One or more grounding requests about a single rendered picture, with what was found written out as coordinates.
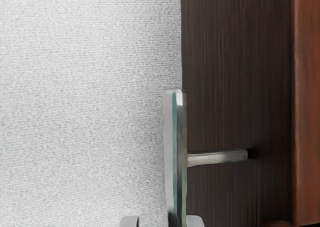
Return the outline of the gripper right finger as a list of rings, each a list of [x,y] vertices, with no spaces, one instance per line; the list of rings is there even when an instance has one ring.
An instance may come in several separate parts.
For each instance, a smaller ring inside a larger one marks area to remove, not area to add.
[[[203,219],[198,215],[186,216],[186,227],[205,227]]]

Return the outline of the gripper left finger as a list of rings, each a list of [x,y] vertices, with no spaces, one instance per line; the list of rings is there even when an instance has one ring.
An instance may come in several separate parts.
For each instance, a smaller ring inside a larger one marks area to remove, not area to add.
[[[139,217],[135,215],[123,216],[118,227],[139,227]]]

